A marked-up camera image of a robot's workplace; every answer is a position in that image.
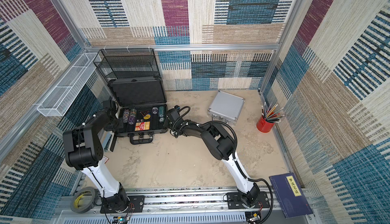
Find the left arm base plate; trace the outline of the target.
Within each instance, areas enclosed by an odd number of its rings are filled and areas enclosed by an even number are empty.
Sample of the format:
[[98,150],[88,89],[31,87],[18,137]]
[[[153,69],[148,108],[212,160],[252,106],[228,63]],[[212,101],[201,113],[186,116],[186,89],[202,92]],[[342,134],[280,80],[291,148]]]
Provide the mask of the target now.
[[115,197],[103,198],[100,214],[112,213],[141,213],[144,207],[145,196],[128,196],[127,200],[116,200]]

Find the silver aluminium poker case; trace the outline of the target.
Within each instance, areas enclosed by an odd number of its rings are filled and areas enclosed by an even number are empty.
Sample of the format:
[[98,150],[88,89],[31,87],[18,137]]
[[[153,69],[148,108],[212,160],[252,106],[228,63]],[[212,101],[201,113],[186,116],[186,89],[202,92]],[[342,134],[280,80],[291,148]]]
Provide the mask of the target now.
[[219,119],[229,125],[236,125],[244,103],[244,98],[219,90],[207,113],[213,120]]

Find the dark grey poker case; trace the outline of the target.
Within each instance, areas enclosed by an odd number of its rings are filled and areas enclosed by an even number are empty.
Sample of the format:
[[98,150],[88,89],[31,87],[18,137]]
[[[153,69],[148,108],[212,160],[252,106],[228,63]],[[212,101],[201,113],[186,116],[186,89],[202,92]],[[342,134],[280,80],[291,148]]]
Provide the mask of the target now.
[[[133,145],[147,144],[153,141],[154,135],[163,134],[167,131],[164,122],[159,122],[158,114],[152,114],[153,107],[164,106],[165,114],[167,110],[167,97],[161,77],[111,80],[108,82],[108,87],[120,106],[118,112],[119,126],[115,129],[117,137],[128,137]],[[137,110],[135,124],[123,123],[124,109],[131,110],[133,108]],[[144,120],[140,113],[143,111],[148,111],[151,118]],[[135,131],[136,123],[142,121],[150,121],[150,130]]]

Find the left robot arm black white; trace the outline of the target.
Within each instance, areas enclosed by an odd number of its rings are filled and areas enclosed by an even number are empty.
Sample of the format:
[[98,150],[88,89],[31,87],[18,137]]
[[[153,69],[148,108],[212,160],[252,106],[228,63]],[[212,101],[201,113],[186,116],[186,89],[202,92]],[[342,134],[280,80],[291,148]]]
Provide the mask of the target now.
[[106,212],[123,212],[130,201],[103,160],[104,150],[99,132],[109,132],[119,125],[118,105],[113,100],[103,102],[103,108],[80,126],[63,133],[65,160],[69,167],[81,171],[96,186],[101,195],[102,209]]

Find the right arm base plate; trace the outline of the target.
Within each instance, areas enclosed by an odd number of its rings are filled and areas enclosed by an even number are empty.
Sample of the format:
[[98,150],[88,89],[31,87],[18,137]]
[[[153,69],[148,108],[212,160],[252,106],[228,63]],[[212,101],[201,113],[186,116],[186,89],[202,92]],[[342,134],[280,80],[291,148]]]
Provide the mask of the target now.
[[224,195],[223,200],[227,202],[228,209],[260,209],[270,208],[270,197],[267,192],[260,191],[257,197],[251,200],[241,192],[229,192]]

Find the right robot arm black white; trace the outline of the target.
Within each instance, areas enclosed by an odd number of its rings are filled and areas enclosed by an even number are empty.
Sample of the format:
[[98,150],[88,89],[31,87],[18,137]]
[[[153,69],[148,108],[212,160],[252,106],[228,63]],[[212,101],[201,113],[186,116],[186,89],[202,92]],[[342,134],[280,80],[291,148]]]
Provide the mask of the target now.
[[238,154],[238,138],[233,128],[225,122],[212,120],[205,123],[197,123],[183,119],[188,112],[180,114],[183,109],[175,106],[166,112],[165,127],[170,129],[170,134],[175,138],[179,136],[197,137],[203,140],[211,155],[224,163],[232,175],[241,201],[246,208],[255,207],[258,204],[260,188],[258,182],[269,183],[263,179],[252,179],[245,171]]

